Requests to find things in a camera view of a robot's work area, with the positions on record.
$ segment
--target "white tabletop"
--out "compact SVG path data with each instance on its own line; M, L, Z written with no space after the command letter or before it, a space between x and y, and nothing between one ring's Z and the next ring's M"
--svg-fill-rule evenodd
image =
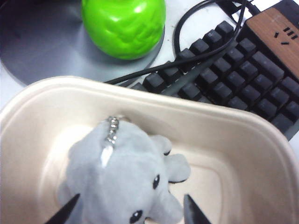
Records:
M180 17L192 6L197 4L199 0L165 0L167 7L165 38L161 51L155 59L154 65L160 65L166 61L174 59L172 51L172 34L173 30L180 19ZM279 0L254 0L255 4L260 10L267 9ZM233 25L227 15L219 9L216 5L207 7L189 18L182 28L181 32L181 48L189 47L195 40L202 37L210 29L217 24L227 20ZM26 85L13 77L12 74L1 64L0 67L0 108L13 98L16 94L22 91ZM297 158L299 158L299 132L290 140L290 145L294 149Z

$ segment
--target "gray plush toy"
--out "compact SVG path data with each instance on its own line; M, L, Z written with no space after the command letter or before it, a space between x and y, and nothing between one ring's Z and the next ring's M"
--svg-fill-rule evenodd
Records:
M109 118L69 152L66 181L58 199L80 200L69 224L143 224L149 217L175 224L183 217L168 183L185 181L190 166L181 154L168 155L171 142L148 136L136 125Z

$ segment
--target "cord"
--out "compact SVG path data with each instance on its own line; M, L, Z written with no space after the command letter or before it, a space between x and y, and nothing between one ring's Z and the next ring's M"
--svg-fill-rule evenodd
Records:
M194 9L195 7L197 7L198 9L197 10L192 10L192 13L190 13L190 10L189 10L188 11L189 13L188 12L186 13L188 15L186 16L186 14L185 14L181 18L180 21L183 21L183 20L186 21L193 13L195 13L199 9L203 8L204 6L207 6L209 4L216 3L216 2L221 2L221 1L234 1L234 2L237 2L238 0L205 0L205 1L197 4L196 6L192 7L190 10ZM141 71L133 72L131 74L128 74L128 75L125 75L125 76L122 76L122 77L119 77L119 78L115 78L115 79L112 79L112 80L109 80L106 83L108 83L108 84L118 84L118 83L124 82L124 81L126 81L128 79L140 77L140 76L152 73L152 72L156 72L156 71L160 71L160 70L165 70L165 69L172 68L172 67L178 67L178 66L186 64L186 63L198 62L198 61L200 61L202 59L211 57L211 56L215 55L216 53L224 50L237 37L237 34L238 34L238 32L239 32L239 30L241 28L241 23L242 23L242 20L243 20L243 17L244 17L246 3L247 3L247 0L242 0L241 12L240 12L238 23L237 23L237 25L235 27L234 36L228 42L226 42L225 44L223 44L221 47L219 47L219 48L217 48L215 50L212 50L212 51L210 51L208 53L200 54L200 55L197 55L197 56L194 56L194 57L191 57L191 58L182 59L182 60L174 61L174 62L171 62L171 63L166 63L166 64L163 64L163 65L159 65L159 66L156 66L156 67L144 69L144 70L141 70ZM176 30L179 30L179 32L180 32L180 30L181 30L181 28L182 28L182 26L183 26L183 24L185 22L185 21L184 22L180 22L180 21L177 24L177 28L179 26L180 26L180 28L179 29L176 28Z
M212 4L212 3L219 3L219 2L224 2L224 1L230 1L230 2L237 2L237 3L240 3L241 0L205 0L205 1L202 1L200 2L199 4L193 6L192 8L190 8L184 15L183 17L179 20L175 30L174 30L174 36L173 36L173 46L174 46L174 52L176 55L178 55L179 52L181 52L181 48L180 48L180 45L179 45L179 38L180 38L180 33L181 33L181 29L184 25L184 23L187 21L187 19L192 15L194 14L195 12L199 11L200 9ZM246 7L247 6L247 1L242 1L242 7Z

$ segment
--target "keyboard key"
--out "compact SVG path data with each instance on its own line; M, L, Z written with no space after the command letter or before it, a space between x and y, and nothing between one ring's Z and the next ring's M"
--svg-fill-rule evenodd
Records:
M206 103L206 104L211 104L212 102L206 98L206 97L202 97L198 100L198 102L201 102L201 103Z
M226 79L225 84L235 93L245 86L245 79L243 79L237 72L233 71Z
M256 52L250 61L260 69L266 77L272 80L274 85L284 77L285 72L260 51Z
M238 97L232 98L228 102L228 106L231 107L231 108L239 109L239 110L247 110L247 108L248 108L247 104L244 103L244 101L242 101Z
M293 122L281 113L271 123L282 133L285 133L293 125Z
M251 85L240 91L240 98L248 105L252 106L260 98L261 94Z
M181 98L189 100L199 100L201 98L201 92L194 83L187 83L178 92Z
M210 69L204 70L195 79L195 83L203 91L207 91L213 88L217 84L217 82L218 77Z
M273 118L277 112L277 107L269 102L267 99L262 99L253 109L257 115L266 120Z
M166 88L166 83L157 73L154 72L146 76L143 81L143 86L149 92L160 93Z
M211 65L211 70L218 75L219 78L223 78L230 73L231 65L221 57Z
M222 36L224 43L229 41L234 35L234 28L226 21L220 23L215 31Z
M258 75L257 68L248 61L245 61L243 64L241 64L237 71L241 76L243 76L247 83Z
M210 49L209 45L206 42L204 42L202 39L198 39L190 47L190 51L192 51L192 53L195 55L200 55L202 53L208 52L209 49Z
M237 49L244 54L245 58L248 59L256 52L256 45L251 42L248 38L244 38L237 45Z
M177 93L173 93L171 96L176 98L181 98Z
M276 87L273 89L267 98L280 109L285 105L289 100L289 95L286 92L282 91L280 88Z
M244 62L244 55L236 48L230 49L223 58L232 65L233 69L239 67Z
M273 82L261 74L253 80L252 86L264 94L273 86Z
M217 105L225 104L233 92L222 82L218 83L213 89L211 89L210 97Z
M193 54L188 48L186 48L183 51L178 53L176 61L182 60L182 59L187 59L187 58L194 57L194 56L195 56L195 54ZM195 65L197 65L196 62L191 62L191 63L184 64L184 65L180 66L180 69L183 72L189 72Z
M280 85L282 89L293 94L299 89L299 84L290 77L284 78Z
M165 70L161 70L158 74L166 81L168 85L174 83L178 78L181 77L182 73L177 68L169 68Z
M215 30L210 30L207 34L202 38L204 42L206 42L211 50L221 47L222 45L222 37Z
M284 109L284 114L293 122L299 119L299 105L294 101L290 102Z
M147 90L144 88L143 85L141 85L141 83L136 83L134 86L131 87L131 89L133 89L133 90L141 90L141 91L147 92Z

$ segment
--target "green plastic toy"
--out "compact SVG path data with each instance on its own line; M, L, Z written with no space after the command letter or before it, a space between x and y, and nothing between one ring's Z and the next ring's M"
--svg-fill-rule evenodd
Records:
M164 0L82 0L84 26L108 55L132 60L149 53L165 24Z

